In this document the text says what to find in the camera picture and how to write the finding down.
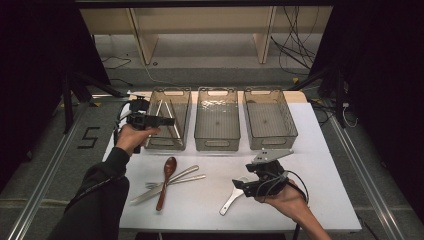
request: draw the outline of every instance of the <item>hand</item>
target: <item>hand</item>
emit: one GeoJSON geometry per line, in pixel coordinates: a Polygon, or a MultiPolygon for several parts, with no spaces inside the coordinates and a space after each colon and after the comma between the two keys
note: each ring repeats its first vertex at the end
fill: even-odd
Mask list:
{"type": "MultiPolygon", "coordinates": [[[[293,180],[290,179],[289,181],[297,186],[293,180]]],[[[295,222],[298,221],[302,214],[311,213],[302,194],[289,185],[286,185],[275,196],[256,197],[255,200],[261,203],[268,203],[295,222]]]]}
{"type": "Polygon", "coordinates": [[[118,142],[116,147],[119,147],[128,153],[128,156],[131,157],[133,154],[134,148],[138,146],[143,146],[146,139],[149,135],[155,135],[160,132],[159,128],[150,128],[146,130],[136,130],[131,126],[131,124],[125,124],[121,128],[119,133],[118,142]]]}
{"type": "Polygon", "coordinates": [[[256,201],[265,202],[275,207],[279,212],[291,218],[298,223],[310,239],[313,240],[328,240],[331,239],[328,233],[322,228],[321,224],[315,218],[314,214],[309,209],[303,196],[290,185],[286,185],[275,196],[256,197],[256,201]]]}

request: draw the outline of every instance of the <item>table surface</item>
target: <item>table surface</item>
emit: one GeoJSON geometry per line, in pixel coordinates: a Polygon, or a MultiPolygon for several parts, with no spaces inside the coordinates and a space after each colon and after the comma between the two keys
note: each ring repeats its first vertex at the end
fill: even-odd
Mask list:
{"type": "MultiPolygon", "coordinates": [[[[309,206],[327,231],[355,232],[361,230],[352,204],[347,196],[335,167],[318,121],[302,93],[293,97],[286,92],[289,108],[298,137],[293,145],[294,153],[279,159],[286,170],[297,173],[309,191],[309,206]]],[[[142,149],[134,154],[127,165],[130,190],[122,213],[120,228],[145,232],[284,232],[292,231],[295,223],[267,204],[260,204],[244,195],[236,199],[226,215],[219,211],[230,197],[232,179],[241,176],[256,181],[245,165],[259,151],[249,148],[242,93],[239,92],[241,139],[237,152],[198,152],[194,141],[197,92],[192,92],[193,107],[184,151],[159,151],[142,149]],[[166,159],[174,156],[178,166],[176,173],[198,165],[199,170],[188,176],[206,174],[202,180],[170,185],[162,211],[156,211],[159,196],[137,205],[129,200],[146,192],[146,182],[163,181],[166,159]]],[[[106,159],[113,147],[113,139],[106,149],[106,159]]],[[[289,174],[298,185],[299,180],[289,174]]]]}

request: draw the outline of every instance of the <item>transparent storage container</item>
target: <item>transparent storage container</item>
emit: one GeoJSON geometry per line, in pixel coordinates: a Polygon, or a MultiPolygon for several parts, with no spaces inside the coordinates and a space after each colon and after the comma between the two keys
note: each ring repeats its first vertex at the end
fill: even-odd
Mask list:
{"type": "Polygon", "coordinates": [[[197,151],[238,150],[240,119],[236,88],[199,88],[194,138],[197,151]]]}
{"type": "Polygon", "coordinates": [[[292,148],[298,134],[280,87],[247,87],[243,108],[250,149],[292,148]]]}
{"type": "Polygon", "coordinates": [[[160,126],[160,133],[148,138],[144,148],[185,150],[191,105],[191,89],[188,87],[154,88],[147,114],[175,118],[175,125],[160,126]]]}

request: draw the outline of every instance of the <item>metal fork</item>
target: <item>metal fork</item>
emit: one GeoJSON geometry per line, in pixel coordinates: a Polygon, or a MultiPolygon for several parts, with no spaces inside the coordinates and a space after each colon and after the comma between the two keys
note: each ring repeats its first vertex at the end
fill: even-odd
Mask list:
{"type": "MultiPolygon", "coordinates": [[[[183,183],[183,182],[189,182],[189,181],[194,181],[194,180],[199,180],[199,179],[203,179],[205,178],[206,175],[205,174],[201,174],[201,175],[196,175],[193,177],[188,177],[188,178],[183,178],[183,179],[177,179],[173,182],[170,182],[169,184],[176,184],[176,183],[183,183]]],[[[157,187],[159,185],[161,185],[163,182],[146,182],[146,188],[148,189],[152,189],[154,187],[157,187]]]]}

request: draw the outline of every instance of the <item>metal spoon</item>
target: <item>metal spoon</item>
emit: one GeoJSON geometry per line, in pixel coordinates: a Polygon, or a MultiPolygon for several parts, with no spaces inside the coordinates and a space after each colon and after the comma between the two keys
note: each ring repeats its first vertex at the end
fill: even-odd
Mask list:
{"type": "MultiPolygon", "coordinates": [[[[247,177],[240,177],[238,179],[239,181],[242,182],[248,182],[249,179],[247,177]]],[[[221,208],[221,210],[219,210],[219,213],[224,216],[225,213],[227,212],[228,208],[230,208],[230,205],[234,202],[234,200],[236,200],[236,198],[240,197],[241,195],[243,195],[243,190],[242,189],[237,189],[236,187],[233,188],[233,193],[231,194],[230,198],[227,200],[227,202],[224,204],[224,206],[221,208]]]]}
{"type": "Polygon", "coordinates": [[[163,181],[162,192],[160,193],[158,204],[156,205],[156,211],[162,210],[163,203],[165,201],[166,186],[168,185],[169,178],[175,172],[177,168],[177,160],[174,157],[168,158],[163,167],[163,172],[165,174],[165,181],[163,181]]]}

